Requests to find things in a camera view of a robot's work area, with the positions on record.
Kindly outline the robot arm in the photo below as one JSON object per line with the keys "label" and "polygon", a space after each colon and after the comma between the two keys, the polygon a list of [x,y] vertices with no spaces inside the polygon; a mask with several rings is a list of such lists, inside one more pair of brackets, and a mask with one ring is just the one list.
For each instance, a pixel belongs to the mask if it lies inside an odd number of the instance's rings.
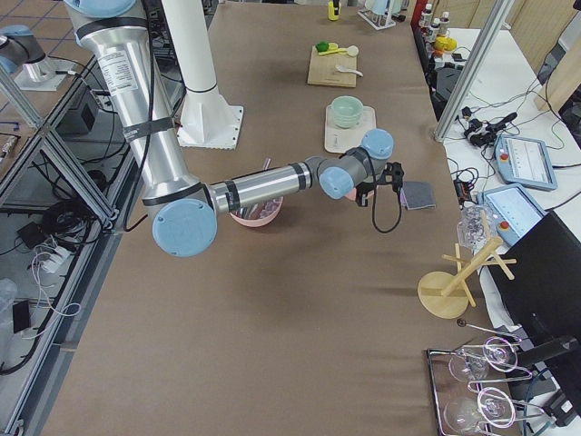
{"label": "robot arm", "polygon": [[219,91],[201,3],[162,5],[185,87],[180,117],[173,116],[162,85],[143,2],[69,1],[65,7],[78,44],[99,64],[143,176],[153,239],[166,253],[199,254],[212,244],[220,214],[312,186],[333,199],[381,185],[400,191],[403,170],[391,161],[393,140],[381,129],[370,130],[360,145],[337,158],[313,156],[215,184],[202,182],[190,173],[182,148],[234,148],[243,110]]}
{"label": "robot arm", "polygon": [[15,83],[24,91],[55,92],[64,80],[64,76],[57,73],[58,63],[48,57],[25,25],[1,29],[1,66],[8,74],[22,69]]}

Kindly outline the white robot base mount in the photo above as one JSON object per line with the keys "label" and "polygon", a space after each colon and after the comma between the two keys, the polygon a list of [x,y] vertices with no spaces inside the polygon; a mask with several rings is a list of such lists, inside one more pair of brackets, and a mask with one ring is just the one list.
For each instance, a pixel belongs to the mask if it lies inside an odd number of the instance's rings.
{"label": "white robot base mount", "polygon": [[228,104],[219,90],[202,3],[168,0],[162,7],[186,88],[180,145],[235,149],[243,108]]}

